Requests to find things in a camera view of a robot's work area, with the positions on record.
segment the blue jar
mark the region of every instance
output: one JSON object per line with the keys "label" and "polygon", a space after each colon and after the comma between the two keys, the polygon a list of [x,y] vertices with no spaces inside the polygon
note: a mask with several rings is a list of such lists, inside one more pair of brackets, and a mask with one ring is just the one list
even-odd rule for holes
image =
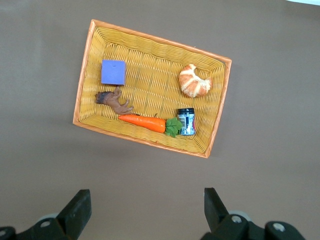
{"label": "blue jar", "polygon": [[194,108],[178,109],[178,120],[182,123],[182,128],[179,131],[180,135],[189,136],[196,134]]}

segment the rectangular basket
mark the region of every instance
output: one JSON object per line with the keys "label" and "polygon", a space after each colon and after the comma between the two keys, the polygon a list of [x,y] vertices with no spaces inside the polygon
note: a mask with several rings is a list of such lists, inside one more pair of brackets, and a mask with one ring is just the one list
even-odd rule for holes
{"label": "rectangular basket", "polygon": [[[118,120],[109,106],[95,103],[97,92],[113,91],[101,84],[102,60],[126,63],[125,86],[120,103],[129,99],[141,116],[170,119],[178,109],[194,108],[196,134],[177,135],[150,131]],[[231,59],[160,37],[106,22],[92,20],[81,67],[73,123],[102,134],[208,158],[217,133],[227,92]],[[179,73],[188,64],[213,86],[203,97],[190,98],[181,91]]]}

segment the toy carrot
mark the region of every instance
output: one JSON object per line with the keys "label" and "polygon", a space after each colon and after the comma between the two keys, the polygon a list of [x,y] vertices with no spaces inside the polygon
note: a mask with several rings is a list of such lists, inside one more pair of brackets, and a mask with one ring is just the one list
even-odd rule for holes
{"label": "toy carrot", "polygon": [[144,127],[157,133],[165,133],[174,138],[182,128],[182,123],[176,117],[168,119],[167,121],[158,117],[147,117],[134,114],[119,115],[118,118],[122,121]]}

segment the gray surface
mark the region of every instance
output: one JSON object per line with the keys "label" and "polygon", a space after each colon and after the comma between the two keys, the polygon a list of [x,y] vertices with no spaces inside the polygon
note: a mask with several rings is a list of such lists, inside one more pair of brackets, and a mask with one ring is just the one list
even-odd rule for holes
{"label": "gray surface", "polygon": [[[91,19],[233,60],[209,159],[72,124]],[[320,7],[283,0],[0,1],[0,226],[89,188],[80,239],[197,240],[205,187],[259,226],[320,236]]]}

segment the toy food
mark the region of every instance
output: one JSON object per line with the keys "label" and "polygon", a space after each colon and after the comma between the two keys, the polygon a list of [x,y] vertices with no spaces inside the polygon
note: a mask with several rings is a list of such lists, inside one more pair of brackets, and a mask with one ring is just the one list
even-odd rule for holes
{"label": "toy food", "polygon": [[157,133],[165,133],[174,138],[182,128],[182,123],[176,117],[168,119],[167,121],[158,117],[147,117],[134,114],[122,115],[118,118],[127,123],[144,127]]}
{"label": "toy food", "polygon": [[127,99],[124,104],[120,104],[118,98],[121,96],[122,91],[117,86],[115,90],[112,91],[103,91],[98,92],[95,95],[95,103],[96,104],[105,104],[112,108],[112,110],[119,115],[131,114],[132,107],[127,107],[129,100]]}
{"label": "toy food", "polygon": [[195,74],[196,66],[189,64],[182,69],[179,75],[181,90],[189,97],[202,97],[208,93],[212,87],[212,78],[201,79]]}

